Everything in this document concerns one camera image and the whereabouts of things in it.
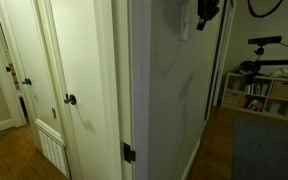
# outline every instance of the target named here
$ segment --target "rug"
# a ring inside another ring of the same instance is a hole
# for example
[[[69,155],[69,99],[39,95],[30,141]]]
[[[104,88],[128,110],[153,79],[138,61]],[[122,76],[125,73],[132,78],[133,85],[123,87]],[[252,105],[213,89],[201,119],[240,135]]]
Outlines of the rug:
[[[288,125],[236,117],[233,180],[288,180]]]

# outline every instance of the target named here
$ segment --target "hardwood floor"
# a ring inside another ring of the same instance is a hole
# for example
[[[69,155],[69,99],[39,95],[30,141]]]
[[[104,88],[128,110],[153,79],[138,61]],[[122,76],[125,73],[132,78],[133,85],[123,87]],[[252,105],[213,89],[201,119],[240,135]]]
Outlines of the hardwood floor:
[[[187,180],[231,179],[233,119],[238,114],[288,125],[288,121],[284,120],[227,108],[214,108],[203,131],[200,148]]]
[[[66,179],[37,150],[30,126],[0,132],[0,179]]]

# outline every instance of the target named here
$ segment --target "radiator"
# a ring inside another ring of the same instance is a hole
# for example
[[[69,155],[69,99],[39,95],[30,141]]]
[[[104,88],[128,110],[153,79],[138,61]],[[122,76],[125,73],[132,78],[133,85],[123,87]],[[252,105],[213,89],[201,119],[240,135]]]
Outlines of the radiator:
[[[43,155],[60,170],[65,177],[69,178],[67,156],[64,148],[63,140],[59,133],[43,121],[37,119],[35,121],[40,144],[42,146]]]

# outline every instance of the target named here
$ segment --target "white bookshelf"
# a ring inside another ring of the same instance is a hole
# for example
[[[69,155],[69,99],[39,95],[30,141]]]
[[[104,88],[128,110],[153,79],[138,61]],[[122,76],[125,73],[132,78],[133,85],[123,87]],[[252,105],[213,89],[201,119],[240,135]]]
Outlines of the white bookshelf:
[[[258,87],[258,91],[254,91],[254,88],[252,92],[248,90],[252,84],[253,87]],[[256,76],[252,84],[246,85],[246,77],[242,75],[229,73],[225,82],[222,106],[288,120],[288,79]],[[268,86],[267,92],[262,93],[260,90],[263,90],[261,88],[264,84]],[[257,105],[248,109],[252,102],[257,102]]]

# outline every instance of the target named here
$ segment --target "door knob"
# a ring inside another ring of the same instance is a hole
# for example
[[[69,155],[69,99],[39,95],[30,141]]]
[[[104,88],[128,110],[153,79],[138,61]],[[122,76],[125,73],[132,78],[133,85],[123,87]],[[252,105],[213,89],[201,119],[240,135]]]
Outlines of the door knob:
[[[70,96],[68,96],[68,94],[66,94],[66,99],[64,99],[64,103],[65,104],[72,104],[72,105],[75,105],[77,102],[76,102],[76,98],[73,94],[71,94]]]
[[[26,85],[32,85],[32,81],[29,78],[25,78],[24,81],[22,81],[22,83]]]

